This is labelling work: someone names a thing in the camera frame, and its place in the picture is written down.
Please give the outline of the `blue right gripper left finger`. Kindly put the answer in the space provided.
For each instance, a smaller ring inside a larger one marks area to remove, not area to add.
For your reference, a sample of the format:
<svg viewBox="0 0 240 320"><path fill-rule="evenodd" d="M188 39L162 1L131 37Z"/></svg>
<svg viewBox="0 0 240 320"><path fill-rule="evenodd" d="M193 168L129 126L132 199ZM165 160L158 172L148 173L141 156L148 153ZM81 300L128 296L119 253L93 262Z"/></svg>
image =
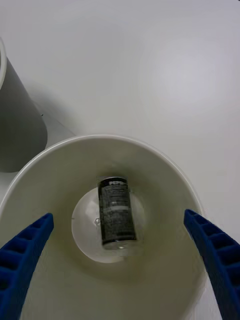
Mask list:
<svg viewBox="0 0 240 320"><path fill-rule="evenodd" d="M20 318L33 273L53 229L53 215L47 213L0 249L0 319Z"/></svg>

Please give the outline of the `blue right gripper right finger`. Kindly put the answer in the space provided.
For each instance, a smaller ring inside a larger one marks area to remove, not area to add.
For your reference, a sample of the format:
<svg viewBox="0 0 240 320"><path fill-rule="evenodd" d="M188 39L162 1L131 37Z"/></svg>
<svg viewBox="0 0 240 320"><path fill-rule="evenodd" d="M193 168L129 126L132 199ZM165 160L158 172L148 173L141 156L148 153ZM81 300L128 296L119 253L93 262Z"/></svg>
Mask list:
<svg viewBox="0 0 240 320"><path fill-rule="evenodd" d="M203 260L222 319L240 319L240 245L193 210L185 210L183 223Z"/></svg>

